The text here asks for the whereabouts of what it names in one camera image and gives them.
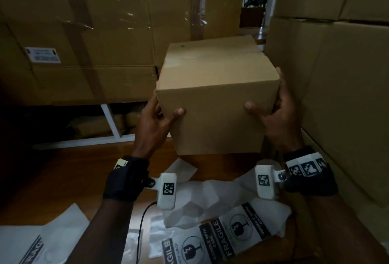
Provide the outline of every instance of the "black cable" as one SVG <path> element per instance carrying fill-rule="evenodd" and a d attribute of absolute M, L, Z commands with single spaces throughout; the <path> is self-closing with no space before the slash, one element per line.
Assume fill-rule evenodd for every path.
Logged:
<path fill-rule="evenodd" d="M 148 207 L 145 209 L 145 211 L 143 212 L 143 215 L 142 215 L 142 219 L 140 220 L 140 226 L 139 226 L 139 235 L 138 235 L 138 246 L 137 246 L 137 262 L 136 264 L 139 263 L 139 241 L 140 241 L 140 233 L 142 232 L 142 223 L 143 223 L 143 218 L 145 217 L 145 214 L 147 212 L 147 210 L 149 209 L 149 207 L 153 206 L 157 204 L 157 202 L 153 202 L 151 204 L 148 205 Z"/>

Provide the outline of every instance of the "packing tape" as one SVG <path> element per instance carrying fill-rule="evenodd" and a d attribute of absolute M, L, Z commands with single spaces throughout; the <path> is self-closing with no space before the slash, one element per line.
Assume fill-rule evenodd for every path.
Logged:
<path fill-rule="evenodd" d="M 95 99 L 105 99 L 104 90 L 96 70 L 93 68 L 92 60 L 85 45 L 82 33 L 93 29 L 93 22 L 89 13 L 86 0 L 68 0 L 72 9 L 75 23 L 62 23 L 63 30 L 76 56 L 82 73 L 92 91 Z"/>
<path fill-rule="evenodd" d="M 191 41 L 204 39 L 205 0 L 191 0 Z"/>

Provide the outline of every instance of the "wooden surface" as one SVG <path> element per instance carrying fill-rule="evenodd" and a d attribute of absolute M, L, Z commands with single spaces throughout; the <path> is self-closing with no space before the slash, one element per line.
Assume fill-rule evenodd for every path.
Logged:
<path fill-rule="evenodd" d="M 71 204 L 77 203 L 91 220 L 99 208 L 105 180 L 118 158 L 132 152 L 132 143 L 94 145 L 45 152 L 49 159 L 42 169 L 3 202 L 0 225 L 42 225 L 53 220 Z M 158 177 L 176 159 L 173 143 L 167 140 L 150 159 L 150 176 Z M 193 180 L 232 180 L 250 170 L 259 154 L 196 155 L 182 157 L 198 168 Z M 144 209 L 156 200 L 156 192 L 144 190 L 134 205 L 130 228 L 139 228 Z M 151 207 L 143 221 L 141 263 L 162 263 L 162 258 L 148 259 L 150 218 L 160 214 Z M 288 219 L 286 236 L 272 237 L 238 255 L 234 262 L 268 263 L 317 253 L 311 231 L 305 230 L 306 213 L 294 213 Z"/>

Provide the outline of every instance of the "forearm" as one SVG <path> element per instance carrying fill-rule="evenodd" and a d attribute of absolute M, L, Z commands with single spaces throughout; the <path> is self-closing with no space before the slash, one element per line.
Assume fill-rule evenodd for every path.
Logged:
<path fill-rule="evenodd" d="M 328 263 L 389 263 L 384 247 L 339 194 L 306 198 Z"/>
<path fill-rule="evenodd" d="M 103 199 L 66 264 L 120 263 L 133 202 Z"/>

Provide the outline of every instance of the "white label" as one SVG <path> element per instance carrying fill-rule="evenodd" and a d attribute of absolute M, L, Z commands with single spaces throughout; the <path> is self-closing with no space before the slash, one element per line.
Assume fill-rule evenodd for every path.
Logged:
<path fill-rule="evenodd" d="M 61 63 L 55 48 L 25 47 L 33 63 Z"/>

